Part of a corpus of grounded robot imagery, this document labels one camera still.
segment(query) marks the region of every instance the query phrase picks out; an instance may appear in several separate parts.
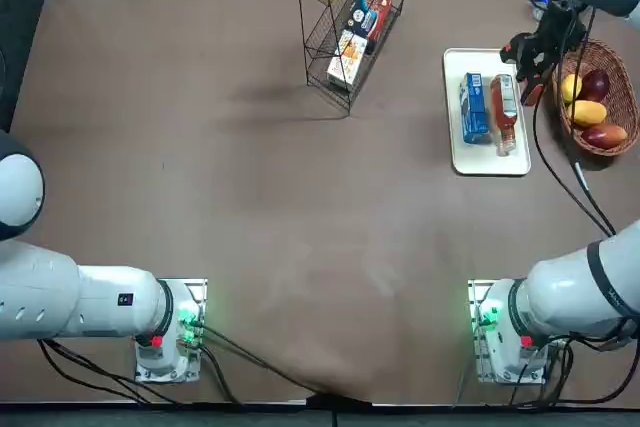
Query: brown basket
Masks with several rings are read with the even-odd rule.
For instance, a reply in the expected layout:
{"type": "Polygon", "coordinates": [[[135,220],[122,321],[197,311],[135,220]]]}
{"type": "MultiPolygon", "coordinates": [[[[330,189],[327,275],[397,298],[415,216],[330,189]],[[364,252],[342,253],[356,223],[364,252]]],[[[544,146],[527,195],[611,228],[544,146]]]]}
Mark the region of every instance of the brown basket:
{"type": "MultiPolygon", "coordinates": [[[[609,93],[602,100],[607,108],[607,118],[604,122],[617,124],[627,131],[628,137],[617,147],[611,149],[600,149],[585,142],[581,135],[583,128],[576,125],[573,138],[575,142],[584,150],[596,155],[615,156],[628,151],[640,136],[640,111],[636,104],[636,96],[629,81],[627,69],[618,55],[607,47],[606,44],[598,40],[591,40],[585,46],[585,52],[580,63],[580,77],[584,77],[594,69],[602,69],[609,75],[609,93]]],[[[568,52],[562,62],[562,78],[576,71],[578,60],[577,52],[568,52]]],[[[554,101],[558,99],[558,79],[557,69],[553,71],[551,84],[553,86],[554,101]]],[[[559,106],[560,117],[567,133],[571,132],[571,118],[565,105],[559,106]]]]}

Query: ketchup bottle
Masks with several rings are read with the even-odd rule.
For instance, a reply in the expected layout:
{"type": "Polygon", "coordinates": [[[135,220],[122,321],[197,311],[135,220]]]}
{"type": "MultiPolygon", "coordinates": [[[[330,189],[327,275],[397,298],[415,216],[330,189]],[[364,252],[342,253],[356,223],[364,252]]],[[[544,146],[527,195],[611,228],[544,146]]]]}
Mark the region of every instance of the ketchup bottle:
{"type": "Polygon", "coordinates": [[[507,154],[516,148],[518,109],[513,81],[508,74],[498,74],[491,81],[490,87],[493,119],[500,130],[500,151],[507,154]]]}

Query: black wire rack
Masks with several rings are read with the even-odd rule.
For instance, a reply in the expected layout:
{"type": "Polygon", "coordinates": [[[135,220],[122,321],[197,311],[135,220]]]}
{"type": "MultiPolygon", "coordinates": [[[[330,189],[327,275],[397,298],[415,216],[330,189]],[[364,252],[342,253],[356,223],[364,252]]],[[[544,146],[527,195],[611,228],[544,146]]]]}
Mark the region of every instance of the black wire rack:
{"type": "Polygon", "coordinates": [[[344,78],[343,54],[346,48],[345,45],[349,45],[350,41],[343,41],[342,45],[340,41],[347,21],[351,16],[351,9],[357,0],[316,1],[321,4],[322,13],[315,24],[312,24],[312,11],[317,15],[318,10],[305,8],[306,2],[299,0],[307,85],[320,89],[330,101],[342,108],[347,115],[350,115],[351,107],[373,68],[393,24],[402,13],[404,0],[390,0],[391,8],[384,19],[375,47],[371,53],[363,56],[356,77],[348,87],[330,81],[327,76],[327,69],[331,61],[334,58],[338,58],[340,67],[338,70],[342,70],[344,78]],[[305,25],[313,25],[313,28],[308,31],[305,25]]]}

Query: white tray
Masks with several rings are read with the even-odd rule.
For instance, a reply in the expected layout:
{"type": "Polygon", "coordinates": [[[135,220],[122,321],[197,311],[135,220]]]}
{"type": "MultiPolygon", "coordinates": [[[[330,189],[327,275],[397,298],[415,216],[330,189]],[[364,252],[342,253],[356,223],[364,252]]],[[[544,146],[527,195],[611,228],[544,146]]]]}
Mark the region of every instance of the white tray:
{"type": "Polygon", "coordinates": [[[524,126],[520,88],[515,81],[516,68],[504,64],[497,49],[448,49],[443,56],[447,110],[449,112],[449,132],[451,134],[451,155],[453,167],[463,175],[526,175],[531,169],[529,142],[524,126]],[[467,72],[482,74],[485,105],[491,105],[489,83],[497,74],[513,76],[517,98],[518,120],[516,148],[508,156],[497,155],[495,145],[467,144],[462,138],[462,113],[460,111],[460,82],[467,72]]]}

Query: brown tablecloth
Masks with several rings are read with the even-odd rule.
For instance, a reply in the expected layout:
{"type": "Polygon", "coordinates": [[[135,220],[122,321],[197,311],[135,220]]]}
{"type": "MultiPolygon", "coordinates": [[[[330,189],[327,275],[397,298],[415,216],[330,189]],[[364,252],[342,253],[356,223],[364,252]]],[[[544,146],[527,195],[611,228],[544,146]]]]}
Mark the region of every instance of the brown tablecloth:
{"type": "MultiPolygon", "coordinates": [[[[467,280],[524,276],[599,237],[533,145],[524,178],[451,167],[443,52],[534,28],[526,0],[406,0],[352,118],[337,121],[304,86],[298,0],[47,0],[12,131],[47,176],[26,238],[78,263],[208,277],[216,327],[302,379],[376,402],[452,402],[472,352],[467,280]]],[[[594,37],[638,78],[638,33],[602,14],[594,37]]],[[[548,124],[544,149],[577,188],[548,124]]],[[[638,165],[634,151],[586,174],[619,227],[640,217],[638,165]]],[[[133,371],[130,340],[70,345],[133,371]]],[[[59,378],[34,342],[0,349],[2,400],[111,398],[59,378]]],[[[580,350],[567,395],[611,390],[631,350],[580,350]]],[[[305,394],[222,361],[243,400],[305,394]]],[[[615,405],[640,407],[639,389],[615,405]]],[[[220,398],[206,375],[166,390],[220,398]]],[[[471,381],[463,402],[509,394],[471,381]]]]}

